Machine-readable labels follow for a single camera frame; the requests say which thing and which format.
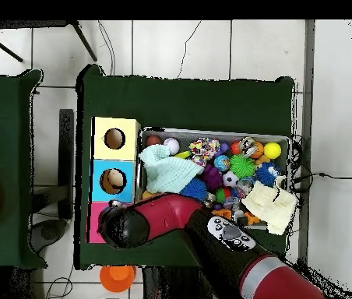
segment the yellow ball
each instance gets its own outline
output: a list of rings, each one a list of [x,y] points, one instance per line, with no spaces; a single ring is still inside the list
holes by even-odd
[[[274,160],[281,154],[281,147],[278,143],[268,142],[265,144],[264,154],[271,160]]]

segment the green table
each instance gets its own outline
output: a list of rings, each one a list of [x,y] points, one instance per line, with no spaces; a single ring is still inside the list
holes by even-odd
[[[294,81],[201,81],[103,76],[88,65],[77,79],[76,250],[75,263],[197,266],[183,233],[176,230],[139,248],[116,251],[105,244],[86,243],[89,190],[90,123],[93,116],[133,118],[141,126],[185,128],[269,135],[291,134]],[[265,248],[282,255],[285,236],[251,230]]]
[[[28,246],[31,93],[40,70],[0,76],[0,266],[45,267]]]

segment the beige cloth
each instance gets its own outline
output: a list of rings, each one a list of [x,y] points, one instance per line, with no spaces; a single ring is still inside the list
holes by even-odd
[[[254,188],[241,202],[249,212],[267,222],[269,233],[282,235],[294,214],[297,198],[281,189],[281,178],[278,179],[273,188],[256,181]]]

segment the white ball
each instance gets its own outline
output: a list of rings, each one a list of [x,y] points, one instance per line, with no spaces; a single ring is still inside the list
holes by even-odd
[[[169,138],[164,141],[164,146],[168,146],[171,150],[171,156],[176,155],[179,152],[179,142],[174,138]]]
[[[223,174],[223,184],[225,187],[237,187],[238,177],[233,172],[228,171]]]

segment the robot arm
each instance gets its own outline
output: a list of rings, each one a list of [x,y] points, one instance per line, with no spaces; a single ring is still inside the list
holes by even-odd
[[[187,233],[221,299],[325,299],[239,227],[194,199],[163,194],[100,215],[99,232],[114,248],[134,248],[175,229]]]

